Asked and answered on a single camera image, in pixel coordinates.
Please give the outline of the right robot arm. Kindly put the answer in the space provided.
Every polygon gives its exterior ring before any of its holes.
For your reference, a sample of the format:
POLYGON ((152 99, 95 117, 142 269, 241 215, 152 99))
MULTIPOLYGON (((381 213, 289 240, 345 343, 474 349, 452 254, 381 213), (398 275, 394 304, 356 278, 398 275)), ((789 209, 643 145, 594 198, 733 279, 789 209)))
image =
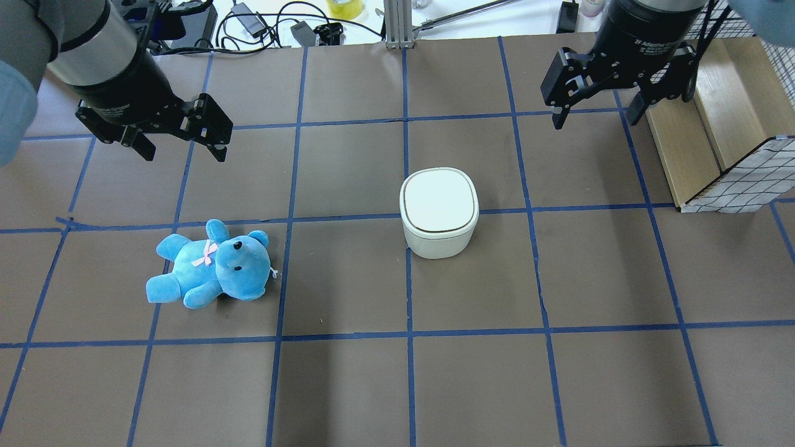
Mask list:
POLYGON ((765 42, 793 47, 792 1, 730 1, 713 25, 704 22, 696 47, 685 40, 710 1, 613 1, 593 48, 560 48, 540 85, 553 109, 553 125, 564 127, 571 108, 600 91, 637 88, 625 118, 635 125, 664 99, 689 102, 699 63, 719 29, 735 12, 765 42))

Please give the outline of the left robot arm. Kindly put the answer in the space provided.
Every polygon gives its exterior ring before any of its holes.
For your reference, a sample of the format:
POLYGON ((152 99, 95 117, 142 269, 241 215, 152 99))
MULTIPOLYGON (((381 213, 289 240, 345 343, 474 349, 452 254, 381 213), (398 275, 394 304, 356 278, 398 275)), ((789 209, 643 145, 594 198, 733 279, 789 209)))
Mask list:
POLYGON ((153 161, 148 136, 171 135, 224 161, 230 118, 210 94, 179 98, 147 43, 111 1, 3 1, 2 165, 37 115, 45 73, 77 95, 76 118, 102 143, 153 161))

